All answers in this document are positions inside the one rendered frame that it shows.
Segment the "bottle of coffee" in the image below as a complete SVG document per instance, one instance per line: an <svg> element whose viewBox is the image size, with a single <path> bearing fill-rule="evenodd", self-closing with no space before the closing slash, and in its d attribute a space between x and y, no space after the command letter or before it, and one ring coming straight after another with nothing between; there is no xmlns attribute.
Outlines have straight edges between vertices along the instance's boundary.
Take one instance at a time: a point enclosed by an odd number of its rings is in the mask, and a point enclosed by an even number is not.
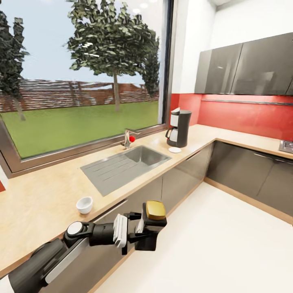
<svg viewBox="0 0 293 293"><path fill-rule="evenodd" d="M142 217L134 233L151 233L151 236L135 242L135 251L156 251L157 236L166 225L166 212L162 202L149 200L143 203Z"/></svg>

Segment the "paper coffee filter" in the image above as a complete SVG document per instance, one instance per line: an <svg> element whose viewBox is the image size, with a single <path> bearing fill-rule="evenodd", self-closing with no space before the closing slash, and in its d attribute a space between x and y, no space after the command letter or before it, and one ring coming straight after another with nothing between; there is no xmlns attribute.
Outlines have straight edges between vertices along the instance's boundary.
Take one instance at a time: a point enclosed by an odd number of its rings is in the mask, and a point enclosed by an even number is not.
<svg viewBox="0 0 293 293"><path fill-rule="evenodd" d="M173 110L171 112L172 112L173 115L178 115L179 111L180 111L180 108L177 108L177 109L175 109L175 110Z"/></svg>

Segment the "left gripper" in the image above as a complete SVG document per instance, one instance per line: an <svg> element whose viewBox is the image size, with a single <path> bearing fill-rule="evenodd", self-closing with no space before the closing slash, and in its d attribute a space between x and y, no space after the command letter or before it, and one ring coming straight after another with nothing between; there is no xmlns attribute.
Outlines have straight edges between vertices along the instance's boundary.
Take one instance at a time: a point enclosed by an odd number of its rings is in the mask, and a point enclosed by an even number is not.
<svg viewBox="0 0 293 293"><path fill-rule="evenodd" d="M130 212L130 213L124 213L124 216L127 217L127 239L126 239L126 245L125 247L122 247L122 255L127 255L128 251L128 241L130 243L134 243L140 240L143 240L145 238L148 238L151 236L151 233L129 233L128 234L128 227L129 227L129 222L132 220L139 220L142 217L141 213L137 212ZM104 228L103 228L103 234L102 234L102 244L103 245L113 245L115 242L113 241L114 237L114 223L105 223Z"/></svg>

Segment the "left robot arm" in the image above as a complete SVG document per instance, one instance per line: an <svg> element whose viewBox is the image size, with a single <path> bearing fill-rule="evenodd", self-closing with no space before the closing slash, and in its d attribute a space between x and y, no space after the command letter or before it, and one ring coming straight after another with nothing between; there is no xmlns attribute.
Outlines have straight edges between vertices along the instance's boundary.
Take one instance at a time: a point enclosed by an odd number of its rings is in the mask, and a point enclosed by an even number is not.
<svg viewBox="0 0 293 293"><path fill-rule="evenodd" d="M129 222L141 219L137 212L118 214L114 223L76 221L69 225L63 242L56 238L40 246L22 265L0 279L0 293L39 293L47 287L88 245L113 245L127 255L128 241L134 243L151 233L129 233Z"/></svg>

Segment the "coffee cup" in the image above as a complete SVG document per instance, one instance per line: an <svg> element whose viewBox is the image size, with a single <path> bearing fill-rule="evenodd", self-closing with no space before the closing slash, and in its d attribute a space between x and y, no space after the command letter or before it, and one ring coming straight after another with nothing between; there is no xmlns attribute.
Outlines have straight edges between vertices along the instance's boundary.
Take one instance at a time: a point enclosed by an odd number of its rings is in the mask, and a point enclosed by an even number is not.
<svg viewBox="0 0 293 293"><path fill-rule="evenodd" d="M78 211L82 214L89 213L92 209L92 197L84 197L80 199L77 202L76 207Z"/></svg>

